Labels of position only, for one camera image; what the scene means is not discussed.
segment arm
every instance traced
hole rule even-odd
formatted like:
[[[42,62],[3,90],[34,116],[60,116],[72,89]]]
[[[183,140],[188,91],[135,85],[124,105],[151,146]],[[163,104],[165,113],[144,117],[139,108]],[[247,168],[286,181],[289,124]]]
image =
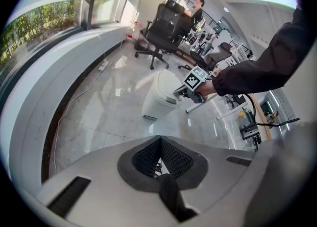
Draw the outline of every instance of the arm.
[[[191,11],[185,9],[184,13],[185,13],[187,16],[192,17],[192,12],[191,12]]]
[[[303,13],[296,9],[293,22],[281,27],[257,61],[248,60],[224,69],[196,92],[224,96],[280,88],[300,66],[315,37]]]

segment hand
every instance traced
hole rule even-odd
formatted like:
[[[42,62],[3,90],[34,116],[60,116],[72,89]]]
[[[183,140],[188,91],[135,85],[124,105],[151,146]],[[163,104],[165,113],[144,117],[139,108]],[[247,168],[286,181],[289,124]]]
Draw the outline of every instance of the hand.
[[[216,93],[216,90],[213,87],[212,81],[209,80],[205,83],[201,83],[195,90],[196,93],[200,93],[202,97],[207,96],[212,93]]]

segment black cable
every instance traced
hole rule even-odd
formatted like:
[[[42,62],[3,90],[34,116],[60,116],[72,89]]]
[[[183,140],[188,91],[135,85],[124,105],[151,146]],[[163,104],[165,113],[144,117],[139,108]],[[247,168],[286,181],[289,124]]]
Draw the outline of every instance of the black cable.
[[[253,106],[253,116],[252,116],[252,120],[253,122],[256,124],[256,125],[259,125],[259,126],[269,126],[269,127],[280,127],[280,126],[283,126],[285,124],[288,124],[288,123],[291,123],[291,122],[296,122],[296,121],[299,121],[300,119],[299,118],[295,118],[293,120],[289,120],[289,121],[286,121],[286,122],[283,122],[283,123],[280,123],[280,124],[268,124],[268,123],[257,123],[256,122],[256,107],[254,105],[254,102],[252,100],[252,98],[248,95],[248,94],[245,94],[246,97],[248,97],[248,99],[251,101],[251,104]]]

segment cable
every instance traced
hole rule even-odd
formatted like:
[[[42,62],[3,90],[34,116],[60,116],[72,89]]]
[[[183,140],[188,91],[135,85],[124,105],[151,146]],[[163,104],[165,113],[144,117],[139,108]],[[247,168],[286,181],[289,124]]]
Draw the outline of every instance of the cable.
[[[71,105],[71,103],[77,99],[78,97],[80,97],[81,95],[83,95],[84,93],[88,92],[90,90],[90,88],[93,86],[93,84],[97,81],[97,79],[100,77],[101,73],[103,71],[100,71],[99,75],[96,77],[96,79],[91,83],[91,85],[89,86],[89,88],[85,91],[83,91],[82,93],[78,94],[75,98],[73,98],[69,104],[67,105],[67,108],[66,108],[66,111],[64,112],[64,114],[62,115],[62,117],[60,118],[60,120],[58,121],[57,123],[57,132],[56,132],[56,140],[55,140],[55,149],[54,149],[54,153],[53,153],[53,161],[54,161],[54,166],[55,166],[55,172],[53,174],[53,176],[56,174],[57,172],[57,167],[56,167],[56,162],[55,162],[55,153],[56,153],[56,149],[57,149],[57,140],[58,140],[58,132],[59,132],[59,123],[60,121],[64,118],[64,116],[66,115],[68,109],[69,109],[69,106]]]
[[[252,116],[252,121],[253,123],[255,123],[256,125],[259,125],[259,126],[269,126],[269,127],[280,127],[280,126],[283,126],[287,123],[291,123],[291,122],[296,122],[296,121],[299,121],[300,119],[299,118],[295,118],[293,120],[289,120],[289,121],[286,121],[286,122],[283,122],[283,123],[280,123],[280,124],[268,124],[268,123],[257,123],[256,122],[256,107],[254,105],[254,102],[252,100],[252,98],[248,95],[248,94],[245,94],[246,97],[248,97],[248,99],[251,101],[251,104],[252,104],[252,107],[253,107],[253,116]]]

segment gray panel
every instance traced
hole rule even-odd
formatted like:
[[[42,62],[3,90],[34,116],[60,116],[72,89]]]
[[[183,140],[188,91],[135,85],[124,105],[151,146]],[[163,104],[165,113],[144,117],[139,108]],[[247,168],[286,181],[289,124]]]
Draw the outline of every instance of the gray panel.
[[[149,138],[133,140],[85,155],[69,168],[48,180],[37,199],[48,205],[76,176],[91,179],[83,195],[66,219],[81,226],[173,226],[177,220],[170,214],[156,193],[134,190],[120,176],[117,162],[123,152]],[[203,155],[209,170],[196,189],[182,191],[184,203],[198,213],[207,210],[224,197],[246,172],[248,167],[226,161],[228,156],[253,159],[255,153],[212,148],[169,137],[177,143]],[[89,205],[89,215],[85,214]]]

